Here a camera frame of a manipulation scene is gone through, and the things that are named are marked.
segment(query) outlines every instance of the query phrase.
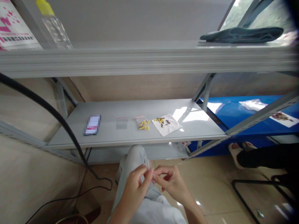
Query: folded dark cloth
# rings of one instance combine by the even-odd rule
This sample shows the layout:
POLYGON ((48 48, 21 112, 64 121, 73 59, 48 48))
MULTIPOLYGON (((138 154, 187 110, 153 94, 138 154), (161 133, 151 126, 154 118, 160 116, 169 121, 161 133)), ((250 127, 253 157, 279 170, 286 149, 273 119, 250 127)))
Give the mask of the folded dark cloth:
POLYGON ((283 28, 265 27, 247 29, 242 27, 210 32, 200 37, 207 42, 221 43, 264 43, 276 40, 283 34, 283 28))

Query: plastic water bottle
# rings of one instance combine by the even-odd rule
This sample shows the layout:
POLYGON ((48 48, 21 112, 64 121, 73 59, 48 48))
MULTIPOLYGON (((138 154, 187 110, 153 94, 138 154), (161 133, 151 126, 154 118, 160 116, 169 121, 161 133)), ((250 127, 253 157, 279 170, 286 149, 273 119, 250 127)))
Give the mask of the plastic water bottle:
POLYGON ((36 4, 43 15, 42 21, 57 44, 58 49, 73 49, 60 19, 55 16, 50 4, 46 0, 36 0, 36 4))

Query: yellow bottle cap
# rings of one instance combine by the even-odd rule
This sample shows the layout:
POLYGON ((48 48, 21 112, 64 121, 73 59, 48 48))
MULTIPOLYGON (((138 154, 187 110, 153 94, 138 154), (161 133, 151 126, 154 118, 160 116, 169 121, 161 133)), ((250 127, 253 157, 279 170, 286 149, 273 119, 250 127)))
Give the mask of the yellow bottle cap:
POLYGON ((36 0, 37 7, 44 16, 54 16, 54 12, 50 4, 46 0, 36 0))

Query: poster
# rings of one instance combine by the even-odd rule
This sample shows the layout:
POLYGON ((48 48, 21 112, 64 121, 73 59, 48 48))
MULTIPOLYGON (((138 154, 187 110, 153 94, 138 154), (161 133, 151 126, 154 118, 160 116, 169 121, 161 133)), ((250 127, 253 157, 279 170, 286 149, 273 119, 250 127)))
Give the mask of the poster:
POLYGON ((43 49, 10 0, 0 0, 0 49, 43 49))

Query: black pants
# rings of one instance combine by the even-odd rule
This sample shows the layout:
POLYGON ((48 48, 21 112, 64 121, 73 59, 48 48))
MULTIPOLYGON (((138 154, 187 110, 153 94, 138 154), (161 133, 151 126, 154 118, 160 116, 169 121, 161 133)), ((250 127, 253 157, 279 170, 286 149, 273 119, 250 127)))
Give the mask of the black pants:
POLYGON ((288 174, 280 175, 278 179, 288 185, 299 201, 299 143, 279 144, 249 152, 243 150, 237 155, 237 160, 241 166, 248 168, 285 169, 288 174))

